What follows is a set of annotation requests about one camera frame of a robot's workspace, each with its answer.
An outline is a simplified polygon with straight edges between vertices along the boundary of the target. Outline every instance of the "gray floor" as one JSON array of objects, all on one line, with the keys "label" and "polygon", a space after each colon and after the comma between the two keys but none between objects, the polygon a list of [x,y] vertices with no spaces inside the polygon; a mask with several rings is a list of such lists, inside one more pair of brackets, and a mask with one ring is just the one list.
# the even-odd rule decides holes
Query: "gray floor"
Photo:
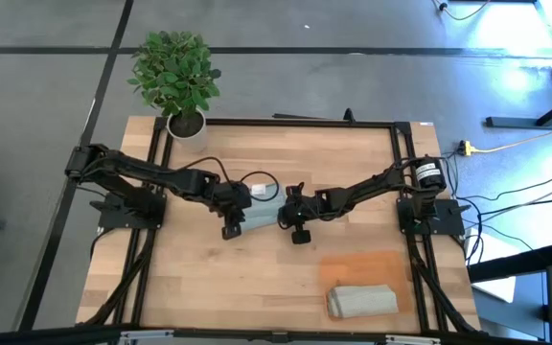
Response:
[{"label": "gray floor", "polygon": [[[123,4],[0,0],[0,45],[108,46]],[[475,6],[449,8],[466,13]],[[221,47],[507,48],[528,56],[552,51],[552,39],[529,4],[491,4],[469,21],[454,22],[437,15],[430,0],[136,0],[123,45],[137,45],[148,30],[192,30]],[[125,83],[131,63],[129,56],[116,61],[96,143],[117,148],[127,116],[156,115]],[[213,64],[223,77],[210,117],[266,118],[281,112],[335,119],[350,107],[362,120],[433,122],[443,152],[461,139],[491,148],[540,134],[482,123],[487,116],[538,117],[552,108],[552,59],[214,55]],[[8,222],[0,231],[0,331],[12,328],[26,293],[64,164],[103,67],[104,56],[0,56],[0,218]],[[458,163],[460,196],[494,196],[552,177],[552,136]],[[479,202],[479,207],[496,209],[540,193]],[[88,206],[90,199],[77,193],[38,315],[40,328],[74,322],[95,235],[97,213]],[[474,219],[473,213],[467,218]],[[534,247],[547,245],[552,205],[518,210],[491,225]],[[505,241],[524,250],[517,241]]]}]

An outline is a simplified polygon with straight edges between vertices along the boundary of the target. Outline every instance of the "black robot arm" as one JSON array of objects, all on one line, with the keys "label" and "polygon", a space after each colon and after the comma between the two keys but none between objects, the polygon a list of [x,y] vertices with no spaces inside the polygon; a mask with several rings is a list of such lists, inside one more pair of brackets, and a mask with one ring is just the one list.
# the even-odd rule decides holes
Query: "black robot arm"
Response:
[{"label": "black robot arm", "polygon": [[[405,183],[403,171],[407,168],[411,168],[419,187]],[[424,220],[436,216],[435,197],[446,187],[439,158],[426,156],[410,159],[401,164],[393,164],[384,172],[351,187],[319,190],[314,196],[302,195],[303,182],[297,186],[288,186],[287,202],[278,211],[278,221],[284,229],[295,226],[295,231],[291,234],[293,243],[307,243],[311,241],[311,235],[303,228],[306,221],[340,218],[362,201],[397,191],[411,195],[414,218]]]},{"label": "black robot arm", "polygon": [[222,228],[222,236],[226,240],[242,233],[242,210],[252,204],[248,188],[241,182],[220,182],[218,174],[199,169],[164,168],[129,157],[118,150],[108,149],[104,145],[74,148],[65,174],[77,183],[94,182],[114,195],[109,200],[106,198],[105,202],[92,203],[102,211],[102,215],[104,211],[112,211],[114,208],[114,211],[124,210],[121,214],[131,213],[131,220],[143,219],[150,222],[152,219],[162,219],[165,202],[150,187],[135,187],[121,176],[167,188],[175,196],[202,203],[210,212],[223,217],[225,226]]}]

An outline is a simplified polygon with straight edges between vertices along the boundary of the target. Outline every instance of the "cable clamp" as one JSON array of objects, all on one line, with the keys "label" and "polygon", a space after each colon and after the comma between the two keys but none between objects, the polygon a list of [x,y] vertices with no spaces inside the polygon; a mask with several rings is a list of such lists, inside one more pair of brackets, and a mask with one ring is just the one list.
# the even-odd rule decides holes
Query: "cable clamp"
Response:
[{"label": "cable clamp", "polygon": [[274,344],[286,344],[290,342],[288,332],[272,332],[271,342]]},{"label": "cable clamp", "polygon": [[387,345],[440,345],[439,338],[389,334],[386,338]]},{"label": "cable clamp", "polygon": [[130,340],[161,339],[173,337],[173,330],[126,331],[121,332],[121,340],[128,343]]}]

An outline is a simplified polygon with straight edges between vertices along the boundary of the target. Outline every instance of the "gray towel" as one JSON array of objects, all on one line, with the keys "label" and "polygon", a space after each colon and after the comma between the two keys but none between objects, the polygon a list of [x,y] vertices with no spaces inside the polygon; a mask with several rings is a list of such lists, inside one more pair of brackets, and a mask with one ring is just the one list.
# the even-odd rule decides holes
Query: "gray towel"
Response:
[{"label": "gray towel", "polygon": [[398,312],[398,300],[389,286],[334,287],[327,294],[333,317],[375,316]]}]

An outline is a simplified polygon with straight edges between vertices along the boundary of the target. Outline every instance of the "wooden table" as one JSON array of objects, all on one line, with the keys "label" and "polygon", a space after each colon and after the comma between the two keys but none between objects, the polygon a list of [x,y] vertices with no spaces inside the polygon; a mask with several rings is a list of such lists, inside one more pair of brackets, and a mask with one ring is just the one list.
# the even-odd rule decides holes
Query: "wooden table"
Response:
[{"label": "wooden table", "polygon": [[[154,118],[131,117],[121,150],[146,159]],[[432,124],[413,123],[416,154],[439,155]],[[315,189],[347,187],[393,163],[389,131],[375,128],[287,126],[208,126],[209,147],[200,155],[174,144],[170,167],[198,157],[220,158],[232,179],[263,170],[281,185],[306,183]],[[157,151],[161,161],[163,143]],[[400,140],[402,155],[405,144]],[[221,173],[214,162],[198,169]],[[257,176],[256,180],[265,181]],[[318,264],[327,255],[401,253],[414,306],[409,260],[400,233],[397,193],[358,204],[343,218],[311,221],[312,242],[293,245],[290,230],[277,225],[243,234],[231,241],[220,236],[222,219],[205,206],[168,195],[166,219],[157,232],[142,314],[143,326],[233,330],[290,330],[417,333],[416,307],[411,312],[332,321],[324,312]],[[80,302],[78,321],[92,316],[119,283],[129,230],[118,230],[97,244]],[[433,237],[440,282],[453,305],[479,328],[468,272],[461,248],[449,237]],[[131,288],[124,320],[135,296]],[[429,321],[436,328],[431,293],[425,287]]]}]

